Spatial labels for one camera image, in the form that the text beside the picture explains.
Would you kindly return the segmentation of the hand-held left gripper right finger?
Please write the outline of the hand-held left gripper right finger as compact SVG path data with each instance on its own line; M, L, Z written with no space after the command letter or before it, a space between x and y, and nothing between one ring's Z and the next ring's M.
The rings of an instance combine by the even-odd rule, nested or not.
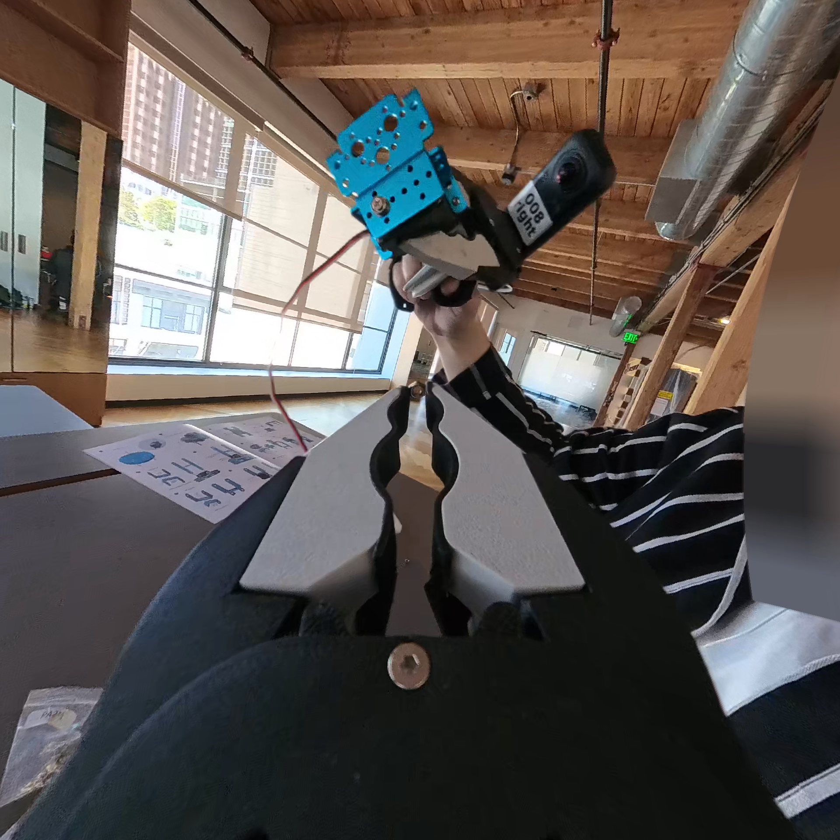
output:
M425 592L441 633L467 635L470 621L499 602L582 592L585 580L520 448L441 385L427 385L425 406L443 484Z

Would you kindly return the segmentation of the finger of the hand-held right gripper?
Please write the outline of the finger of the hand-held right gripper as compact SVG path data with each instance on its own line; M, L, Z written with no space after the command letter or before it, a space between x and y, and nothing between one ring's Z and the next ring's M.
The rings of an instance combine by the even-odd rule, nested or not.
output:
M397 230L392 233L394 254L416 258L421 268L406 273L407 280L504 280L505 268L496 251L483 234L466 238L461 233L436 231L408 236Z

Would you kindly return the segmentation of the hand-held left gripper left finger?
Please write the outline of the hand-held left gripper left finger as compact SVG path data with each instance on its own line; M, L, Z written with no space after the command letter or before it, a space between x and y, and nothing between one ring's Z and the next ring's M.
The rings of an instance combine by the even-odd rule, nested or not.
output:
M357 634L383 634L396 588L388 485L401 468L403 389L384 394L303 460L239 584L325 602Z

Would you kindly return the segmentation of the blue servo bracket assembly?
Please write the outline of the blue servo bracket assembly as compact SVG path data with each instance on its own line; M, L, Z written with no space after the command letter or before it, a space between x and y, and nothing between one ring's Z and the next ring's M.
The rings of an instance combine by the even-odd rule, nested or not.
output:
M441 146L426 147L434 125L417 89L390 93L339 133L326 165L352 214L383 259L405 242L453 234L469 209Z

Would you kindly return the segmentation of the adjoining grey desk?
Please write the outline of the adjoining grey desk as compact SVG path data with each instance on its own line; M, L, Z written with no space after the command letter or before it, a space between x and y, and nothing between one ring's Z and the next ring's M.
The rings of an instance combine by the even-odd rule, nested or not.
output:
M2 384L1 495L65 487L115 476L86 454L113 441L122 426L211 414L214 399L107 403L94 427L32 385Z

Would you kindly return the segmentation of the person's right hand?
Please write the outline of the person's right hand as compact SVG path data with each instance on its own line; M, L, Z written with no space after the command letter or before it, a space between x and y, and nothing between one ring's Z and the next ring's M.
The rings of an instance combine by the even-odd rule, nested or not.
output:
M402 257L394 263L392 278L396 292L405 302L414 306L415 314L425 329L433 335L438 348L466 350L468 346L476 346L480 350L486 350L489 340L480 321L480 307L483 301L473 295L464 305L451 308L437 304L431 293L423 297L414 297L406 290L406 284L421 268L424 268L424 264L418 259L412 256Z

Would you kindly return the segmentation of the ceiling sprinkler pipe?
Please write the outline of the ceiling sprinkler pipe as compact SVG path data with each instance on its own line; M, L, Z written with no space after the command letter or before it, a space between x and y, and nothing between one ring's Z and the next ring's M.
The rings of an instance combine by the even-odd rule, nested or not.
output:
M593 39L593 46L599 51L599 64L597 75L598 98L596 130L601 135L602 139L604 139L605 137L606 129L606 106L610 74L611 52L613 46L615 45L620 36L620 31L618 29L614 29L613 27L613 6L614 1L602 1L601 24ZM589 325L592 325L594 320L595 273L597 268L597 249L600 239L601 205L602 199L596 199L593 207L591 233L590 288L589 305L587 309Z

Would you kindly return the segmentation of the printed instruction sheet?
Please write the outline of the printed instruction sheet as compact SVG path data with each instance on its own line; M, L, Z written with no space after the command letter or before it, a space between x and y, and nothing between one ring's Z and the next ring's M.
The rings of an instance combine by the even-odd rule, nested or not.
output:
M323 436L275 413L153 425L84 453L143 487L219 523Z

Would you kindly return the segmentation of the person in striped shirt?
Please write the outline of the person in striped shirt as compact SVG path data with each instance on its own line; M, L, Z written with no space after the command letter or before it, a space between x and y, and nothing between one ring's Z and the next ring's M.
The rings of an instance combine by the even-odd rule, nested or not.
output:
M749 580L742 408L570 435L605 450L597 472L554 469L656 574L692 636L761 603ZM798 837L839 838L839 660L727 718Z

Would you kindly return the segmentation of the frosted glass partition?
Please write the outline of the frosted glass partition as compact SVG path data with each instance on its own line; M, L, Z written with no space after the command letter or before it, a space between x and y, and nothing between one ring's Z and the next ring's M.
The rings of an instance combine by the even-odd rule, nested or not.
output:
M518 382L526 392L597 412L621 359L620 353L534 332Z

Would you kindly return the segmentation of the light wooden brace beam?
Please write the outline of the light wooden brace beam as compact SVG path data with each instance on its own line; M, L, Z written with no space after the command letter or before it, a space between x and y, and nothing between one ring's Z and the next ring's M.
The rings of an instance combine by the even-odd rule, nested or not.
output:
M661 386L716 272L716 267L696 262L670 285L646 317L649 326L655 325L667 314L669 321L644 380L625 414L623 428L634 431L648 421Z

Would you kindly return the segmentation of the large window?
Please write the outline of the large window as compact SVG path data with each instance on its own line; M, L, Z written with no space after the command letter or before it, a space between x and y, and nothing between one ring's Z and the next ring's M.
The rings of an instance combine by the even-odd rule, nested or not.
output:
M380 373L397 317L361 230L304 154L129 43L111 358Z

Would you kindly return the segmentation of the clear bag of small screws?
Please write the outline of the clear bag of small screws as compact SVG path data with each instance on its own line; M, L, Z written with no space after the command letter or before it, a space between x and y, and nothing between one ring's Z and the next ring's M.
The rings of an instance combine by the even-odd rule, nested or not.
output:
M1 783L1 806L41 792L75 752L102 688L60 686L28 693Z

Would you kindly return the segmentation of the metal air duct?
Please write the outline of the metal air duct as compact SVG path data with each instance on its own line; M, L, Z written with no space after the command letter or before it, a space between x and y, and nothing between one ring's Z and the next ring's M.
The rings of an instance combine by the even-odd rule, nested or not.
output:
M838 33L838 1L749 4L706 107L679 124L659 172L646 219L660 237L687 240L704 226Z

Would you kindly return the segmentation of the light wooden post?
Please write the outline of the light wooden post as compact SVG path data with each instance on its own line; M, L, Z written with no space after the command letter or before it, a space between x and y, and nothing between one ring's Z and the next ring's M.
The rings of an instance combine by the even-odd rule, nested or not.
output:
M81 122L68 311L68 323L77 330L88 331L91 328L107 144L106 132L88 122Z

